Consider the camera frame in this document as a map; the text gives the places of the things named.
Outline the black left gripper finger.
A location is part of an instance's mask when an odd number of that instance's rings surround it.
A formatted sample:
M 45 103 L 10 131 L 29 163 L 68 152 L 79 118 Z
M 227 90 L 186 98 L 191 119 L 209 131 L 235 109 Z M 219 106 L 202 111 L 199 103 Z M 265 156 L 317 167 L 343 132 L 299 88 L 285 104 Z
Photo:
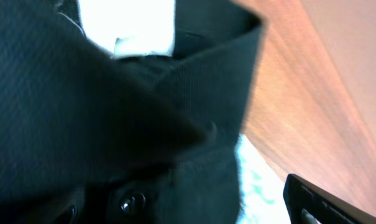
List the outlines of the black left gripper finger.
M 288 174 L 283 199 L 292 224 L 376 224 L 376 217 L 296 174 Z

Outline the black t-shirt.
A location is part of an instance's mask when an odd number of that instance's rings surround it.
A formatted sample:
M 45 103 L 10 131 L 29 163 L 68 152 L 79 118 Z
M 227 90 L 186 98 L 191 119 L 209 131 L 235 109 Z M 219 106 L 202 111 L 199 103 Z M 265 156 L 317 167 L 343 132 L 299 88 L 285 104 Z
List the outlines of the black t-shirt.
M 176 53 L 110 59 L 71 1 L 0 1 L 0 223 L 235 223 L 262 20 L 178 1 Z

